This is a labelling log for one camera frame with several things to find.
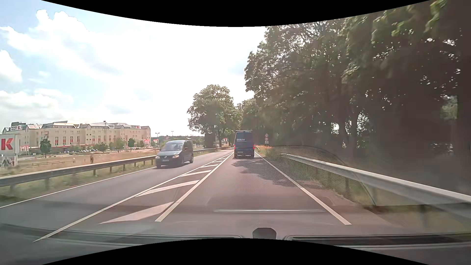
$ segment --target building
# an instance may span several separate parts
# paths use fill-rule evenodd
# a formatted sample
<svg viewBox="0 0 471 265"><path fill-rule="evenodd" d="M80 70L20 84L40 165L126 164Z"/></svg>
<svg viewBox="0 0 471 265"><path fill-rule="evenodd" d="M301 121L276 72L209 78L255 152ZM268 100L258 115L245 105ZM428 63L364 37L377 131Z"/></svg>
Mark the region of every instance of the building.
<svg viewBox="0 0 471 265"><path fill-rule="evenodd" d="M2 134L17 134L22 151L39 148L42 139L48 138L53 148L68 150L71 146L93 146L104 142L109 144L117 138L127 142L133 138L136 142L150 143L149 126L129 125L127 123L79 123L60 121L48 124L26 124L13 122L5 127Z"/></svg>

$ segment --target blue sky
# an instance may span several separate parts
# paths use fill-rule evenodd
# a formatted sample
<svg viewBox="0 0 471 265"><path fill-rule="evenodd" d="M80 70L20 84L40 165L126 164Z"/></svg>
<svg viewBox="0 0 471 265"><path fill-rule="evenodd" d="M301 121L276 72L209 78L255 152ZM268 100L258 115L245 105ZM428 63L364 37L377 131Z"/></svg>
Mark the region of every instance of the blue sky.
<svg viewBox="0 0 471 265"><path fill-rule="evenodd" d="M264 27L172 25L40 0L0 3L0 127L13 121L126 122L163 135L187 126L208 84L245 92Z"/></svg>

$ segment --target red k sign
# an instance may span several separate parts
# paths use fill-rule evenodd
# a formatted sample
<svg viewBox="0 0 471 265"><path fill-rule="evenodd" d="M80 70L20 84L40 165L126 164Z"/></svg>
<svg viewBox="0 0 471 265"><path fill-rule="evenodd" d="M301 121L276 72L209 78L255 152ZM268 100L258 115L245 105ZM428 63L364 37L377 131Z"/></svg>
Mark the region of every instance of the red k sign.
<svg viewBox="0 0 471 265"><path fill-rule="evenodd" d="M5 139L5 138L2 138L1 140L1 150L6 150L8 148L8 150L13 150L13 147L11 147L11 142L13 141L13 138L8 138L8 139Z"/></svg>

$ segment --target car hood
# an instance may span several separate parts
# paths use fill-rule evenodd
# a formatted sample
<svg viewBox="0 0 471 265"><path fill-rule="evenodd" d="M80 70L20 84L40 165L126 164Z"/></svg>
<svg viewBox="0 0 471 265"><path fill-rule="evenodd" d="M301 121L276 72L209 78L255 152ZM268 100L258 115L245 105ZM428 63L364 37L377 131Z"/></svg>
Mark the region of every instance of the car hood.
<svg viewBox="0 0 471 265"><path fill-rule="evenodd" d="M167 157L167 156L174 156L178 155L181 152L181 150L178 151L160 151L157 155L160 157Z"/></svg>

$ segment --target guardrail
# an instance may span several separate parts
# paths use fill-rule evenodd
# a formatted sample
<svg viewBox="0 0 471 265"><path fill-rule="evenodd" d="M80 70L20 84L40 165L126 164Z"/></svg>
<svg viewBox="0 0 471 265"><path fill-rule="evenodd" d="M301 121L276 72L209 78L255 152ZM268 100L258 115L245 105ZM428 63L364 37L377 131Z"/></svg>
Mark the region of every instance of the guardrail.
<svg viewBox="0 0 471 265"><path fill-rule="evenodd" d="M349 186L349 180L362 183L374 206L432 205L444 211L471 218L471 207L463 207L463 203L471 203L471 196L469 195L307 157L291 154L280 155L343 176L345 177L346 187ZM390 195L399 196L401 199L398 199L398 197L391 199L389 197L380 200L378 197L379 190L386 191Z"/></svg>
<svg viewBox="0 0 471 265"><path fill-rule="evenodd" d="M209 148L209 149L194 150L193 153L207 152L207 151L216 152L219 150L225 150L227 148L230 148L230 146L222 147L222 148ZM110 173L111 173L112 168L114 166L122 166L123 170L125 170L126 165L129 165L132 163L134 163L134 166L135 166L136 163L138 162L144 162L145 164L146 161L150 160L151 165L153 165L154 159L155 159L155 155L152 155L152 156L147 156L147 157L129 158L129 159L116 160L116 161L111 161L111 162L102 162L102 163L82 165L82 166L71 166L71 167L64 167L64 168L38 171L38 172L32 172L32 173L4 176L4 177L0 177L0 187L10 186L10 191L13 191L15 185L17 184L37 181L37 180L44 180L46 189L49 189L49 179L53 177L59 177L59 176L70 175L70 174L72 176L75 176L75 174L77 173L92 171L92 170L93 170L93 175L95 176L96 170L98 169L110 168Z"/></svg>

